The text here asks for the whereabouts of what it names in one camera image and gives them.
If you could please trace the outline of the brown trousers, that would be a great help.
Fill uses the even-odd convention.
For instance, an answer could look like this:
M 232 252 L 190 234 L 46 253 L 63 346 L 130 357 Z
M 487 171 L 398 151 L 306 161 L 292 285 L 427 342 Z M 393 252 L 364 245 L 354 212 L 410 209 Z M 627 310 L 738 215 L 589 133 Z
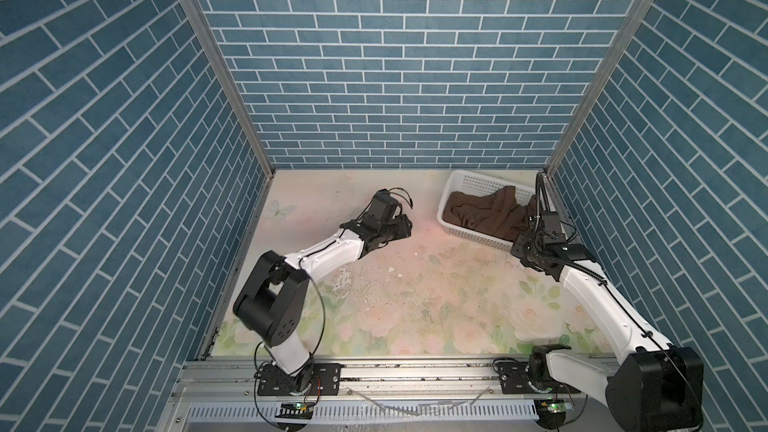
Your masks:
M 515 186 L 505 186 L 486 196 L 455 191 L 448 196 L 442 219 L 454 226 L 514 242 L 529 229 L 536 208 L 536 196 L 523 204 L 516 198 Z

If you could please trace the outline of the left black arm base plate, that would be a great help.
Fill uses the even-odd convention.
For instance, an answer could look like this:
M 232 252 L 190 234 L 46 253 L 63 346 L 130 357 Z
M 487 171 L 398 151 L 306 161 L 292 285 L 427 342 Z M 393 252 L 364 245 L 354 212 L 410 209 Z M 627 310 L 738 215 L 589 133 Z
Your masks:
M 263 397 L 337 396 L 340 376 L 339 363 L 309 364 L 294 375 L 277 365 L 264 363 L 259 371 L 256 394 Z

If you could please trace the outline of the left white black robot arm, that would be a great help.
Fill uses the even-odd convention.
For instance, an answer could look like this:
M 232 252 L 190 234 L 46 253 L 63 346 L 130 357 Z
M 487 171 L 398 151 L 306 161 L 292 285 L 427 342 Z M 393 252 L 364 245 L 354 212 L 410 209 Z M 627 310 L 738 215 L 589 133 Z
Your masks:
M 387 244 L 411 236 L 412 222 L 401 214 L 388 221 L 349 221 L 327 239 L 299 252 L 262 254 L 233 300 L 232 312 L 263 341 L 274 365 L 295 379 L 309 374 L 314 353 L 297 328 L 307 291 L 328 274 Z

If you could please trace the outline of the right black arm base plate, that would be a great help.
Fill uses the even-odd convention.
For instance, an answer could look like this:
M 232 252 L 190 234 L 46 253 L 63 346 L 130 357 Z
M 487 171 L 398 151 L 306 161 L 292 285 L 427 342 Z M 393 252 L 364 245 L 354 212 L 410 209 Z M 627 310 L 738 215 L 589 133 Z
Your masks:
M 527 362 L 521 362 L 511 357 L 495 359 L 491 363 L 493 372 L 498 376 L 503 394 L 581 394 L 581 391 L 567 384 L 534 385 L 529 379 Z

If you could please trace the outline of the white plastic laundry basket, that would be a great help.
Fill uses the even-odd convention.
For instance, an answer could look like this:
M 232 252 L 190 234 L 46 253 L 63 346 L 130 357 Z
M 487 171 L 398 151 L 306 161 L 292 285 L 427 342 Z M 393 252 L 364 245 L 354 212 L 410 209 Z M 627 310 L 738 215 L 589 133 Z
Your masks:
M 437 211 L 437 221 L 445 233 L 471 242 L 509 252 L 513 243 L 497 237 L 479 233 L 464 227 L 450 224 L 443 219 L 447 202 L 453 192 L 462 192 L 472 196 L 487 196 L 507 186 L 515 187 L 515 197 L 519 204 L 527 205 L 534 196 L 532 186 L 526 186 L 515 181 L 509 181 L 486 174 L 468 170 L 454 170 L 445 184 Z

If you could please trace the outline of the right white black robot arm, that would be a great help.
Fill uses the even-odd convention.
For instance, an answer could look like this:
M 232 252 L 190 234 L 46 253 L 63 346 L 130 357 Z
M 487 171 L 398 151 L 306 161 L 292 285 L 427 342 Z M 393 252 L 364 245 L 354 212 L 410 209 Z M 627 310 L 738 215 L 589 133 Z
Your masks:
M 573 295 L 615 356 L 609 361 L 564 345 L 536 346 L 527 366 L 534 389 L 573 387 L 605 405 L 625 431 L 702 428 L 701 358 L 651 326 L 604 277 L 585 246 L 529 230 L 513 243 L 511 253 Z

